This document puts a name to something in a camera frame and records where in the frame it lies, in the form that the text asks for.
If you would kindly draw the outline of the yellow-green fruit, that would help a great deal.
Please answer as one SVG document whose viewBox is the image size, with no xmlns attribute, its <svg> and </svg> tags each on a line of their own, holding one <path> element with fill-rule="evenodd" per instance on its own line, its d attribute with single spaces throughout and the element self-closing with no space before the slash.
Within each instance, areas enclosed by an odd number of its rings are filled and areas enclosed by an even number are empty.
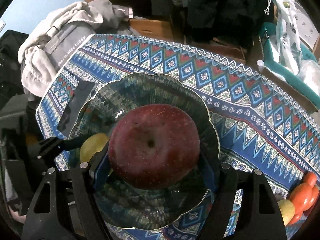
<svg viewBox="0 0 320 240">
<path fill-rule="evenodd" d="M 89 162 L 97 152 L 103 150 L 109 141 L 105 133 L 97 133 L 89 137 L 80 148 L 80 162 Z"/>
</svg>

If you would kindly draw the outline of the red apple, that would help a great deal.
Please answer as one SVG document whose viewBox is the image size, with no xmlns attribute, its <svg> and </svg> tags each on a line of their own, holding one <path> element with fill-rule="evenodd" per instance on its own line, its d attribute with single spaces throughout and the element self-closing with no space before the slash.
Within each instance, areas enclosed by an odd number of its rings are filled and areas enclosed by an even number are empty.
<svg viewBox="0 0 320 240">
<path fill-rule="evenodd" d="M 200 137 L 193 119 L 167 104 L 131 110 L 115 126 L 108 142 L 111 168 L 139 189 L 176 184 L 196 166 Z"/>
</svg>

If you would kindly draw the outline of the teal cardboard box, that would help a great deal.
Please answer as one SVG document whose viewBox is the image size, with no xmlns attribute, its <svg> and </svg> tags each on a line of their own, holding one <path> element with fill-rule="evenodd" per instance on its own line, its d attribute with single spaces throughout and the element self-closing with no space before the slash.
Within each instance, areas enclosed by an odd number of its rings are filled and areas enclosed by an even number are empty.
<svg viewBox="0 0 320 240">
<path fill-rule="evenodd" d="M 307 98 L 314 107 L 319 110 L 319 95 L 317 95 L 307 84 L 305 84 L 297 75 L 293 74 L 289 68 L 280 63 L 277 46 L 272 41 L 276 41 L 276 25 L 271 22 L 263 23 L 260 31 L 260 46 L 263 52 L 263 62 L 273 74 L 280 76 L 290 87 L 296 90 L 300 95 Z"/>
</svg>

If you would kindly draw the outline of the orange persimmon fruit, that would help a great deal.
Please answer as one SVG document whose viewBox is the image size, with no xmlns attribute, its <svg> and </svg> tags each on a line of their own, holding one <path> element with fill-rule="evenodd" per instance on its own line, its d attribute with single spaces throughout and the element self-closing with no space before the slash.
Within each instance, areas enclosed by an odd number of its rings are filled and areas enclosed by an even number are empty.
<svg viewBox="0 0 320 240">
<path fill-rule="evenodd" d="M 289 201 L 295 207 L 295 214 L 288 225 L 295 224 L 301 218 L 303 212 L 310 209 L 315 203 L 319 194 L 316 182 L 317 176 L 313 172 L 308 172 L 304 176 L 303 182 L 291 192 Z"/>
</svg>

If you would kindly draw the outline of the dark hanging clothes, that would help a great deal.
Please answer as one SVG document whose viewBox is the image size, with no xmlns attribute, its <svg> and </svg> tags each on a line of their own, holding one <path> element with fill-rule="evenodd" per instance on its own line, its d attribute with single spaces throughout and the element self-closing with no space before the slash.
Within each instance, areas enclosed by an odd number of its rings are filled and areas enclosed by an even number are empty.
<svg viewBox="0 0 320 240">
<path fill-rule="evenodd" d="M 152 13 L 172 20 L 197 43 L 214 38 L 247 50 L 267 19 L 268 0 L 151 0 Z"/>
</svg>

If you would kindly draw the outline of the white printed plastic bag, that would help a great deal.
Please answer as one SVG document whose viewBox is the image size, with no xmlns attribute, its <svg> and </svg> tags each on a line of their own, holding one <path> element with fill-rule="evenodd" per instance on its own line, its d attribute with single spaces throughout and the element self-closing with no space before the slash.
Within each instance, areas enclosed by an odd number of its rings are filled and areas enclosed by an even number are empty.
<svg viewBox="0 0 320 240">
<path fill-rule="evenodd" d="M 316 45 L 319 31 L 304 8 L 296 0 L 269 0 L 276 7 L 276 41 L 280 63 L 285 65 L 302 81 L 307 82 L 319 73 L 318 60 L 306 59 L 307 51 Z"/>
</svg>

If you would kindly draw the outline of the blue patterned tablecloth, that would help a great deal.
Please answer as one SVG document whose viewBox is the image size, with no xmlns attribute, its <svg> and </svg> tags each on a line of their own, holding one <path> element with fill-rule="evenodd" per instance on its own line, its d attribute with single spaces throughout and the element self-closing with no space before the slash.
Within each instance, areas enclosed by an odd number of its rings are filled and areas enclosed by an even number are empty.
<svg viewBox="0 0 320 240">
<path fill-rule="evenodd" d="M 286 198 L 306 172 L 319 175 L 319 126 L 278 85 L 251 68 L 204 50 L 129 35 L 82 38 L 36 110 L 45 138 L 80 81 L 98 86 L 132 74 L 164 74 L 197 93 L 220 139 L 220 159 L 241 171 L 258 168 L 276 196 Z"/>
</svg>

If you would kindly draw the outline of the brown wooden box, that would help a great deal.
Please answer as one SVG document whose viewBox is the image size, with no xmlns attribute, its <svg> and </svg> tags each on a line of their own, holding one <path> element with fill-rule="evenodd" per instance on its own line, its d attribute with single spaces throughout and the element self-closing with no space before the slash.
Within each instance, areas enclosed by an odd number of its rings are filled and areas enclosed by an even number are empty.
<svg viewBox="0 0 320 240">
<path fill-rule="evenodd" d="M 174 40 L 171 25 L 167 21 L 146 19 L 137 20 L 133 18 L 129 21 L 129 23 L 130 26 L 136 31 L 138 31 L 142 36 L 165 41 Z"/>
</svg>

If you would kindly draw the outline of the yellow pear fruit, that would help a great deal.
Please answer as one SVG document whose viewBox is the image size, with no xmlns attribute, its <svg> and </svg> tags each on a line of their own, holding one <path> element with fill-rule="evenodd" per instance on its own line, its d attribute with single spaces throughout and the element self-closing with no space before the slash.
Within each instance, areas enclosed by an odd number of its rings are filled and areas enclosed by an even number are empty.
<svg viewBox="0 0 320 240">
<path fill-rule="evenodd" d="M 295 215 L 295 206 L 288 199 L 278 201 L 278 206 L 283 218 L 284 225 L 287 226 Z"/>
</svg>

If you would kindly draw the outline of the glass scalloped bowl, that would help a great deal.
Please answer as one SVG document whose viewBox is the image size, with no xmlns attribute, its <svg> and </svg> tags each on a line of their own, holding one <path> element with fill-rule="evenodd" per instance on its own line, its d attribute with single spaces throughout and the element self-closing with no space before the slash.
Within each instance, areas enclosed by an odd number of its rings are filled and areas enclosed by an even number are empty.
<svg viewBox="0 0 320 240">
<path fill-rule="evenodd" d="M 165 103 L 185 111 L 194 120 L 201 142 L 196 167 L 176 184 L 159 190 L 144 190 L 123 181 L 113 171 L 103 174 L 94 197 L 104 221 L 122 229 L 163 228 L 200 205 L 209 193 L 205 175 L 207 159 L 217 160 L 220 143 L 203 100 L 180 81 L 167 74 L 130 74 L 101 87 L 78 114 L 69 137 L 111 135 L 129 111 L 144 105 Z"/>
</svg>

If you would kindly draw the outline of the grey white clothes pile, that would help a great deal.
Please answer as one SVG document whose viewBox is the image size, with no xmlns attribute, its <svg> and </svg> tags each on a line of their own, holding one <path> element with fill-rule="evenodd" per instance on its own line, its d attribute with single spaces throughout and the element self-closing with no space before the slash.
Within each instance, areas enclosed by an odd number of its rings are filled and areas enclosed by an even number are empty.
<svg viewBox="0 0 320 240">
<path fill-rule="evenodd" d="M 21 83 L 28 100 L 43 97 L 56 74 L 92 34 L 137 35 L 131 7 L 109 0 L 75 2 L 50 12 L 20 46 Z"/>
</svg>

